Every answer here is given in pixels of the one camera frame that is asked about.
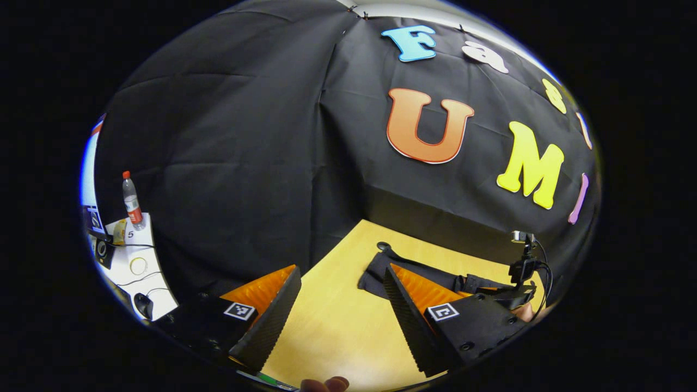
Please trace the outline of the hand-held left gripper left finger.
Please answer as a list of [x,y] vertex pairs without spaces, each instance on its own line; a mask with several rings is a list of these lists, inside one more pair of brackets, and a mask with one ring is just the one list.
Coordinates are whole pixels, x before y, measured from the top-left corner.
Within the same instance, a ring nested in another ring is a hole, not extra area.
[[155,320],[155,328],[217,365],[259,372],[301,285],[301,271],[289,265],[221,296],[200,293]]

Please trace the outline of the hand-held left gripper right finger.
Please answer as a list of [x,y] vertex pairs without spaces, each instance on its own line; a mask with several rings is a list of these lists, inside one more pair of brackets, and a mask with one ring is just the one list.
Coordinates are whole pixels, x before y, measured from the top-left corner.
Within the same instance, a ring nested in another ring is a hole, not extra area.
[[477,363],[529,325],[492,296],[452,292],[398,265],[386,268],[384,287],[427,377]]

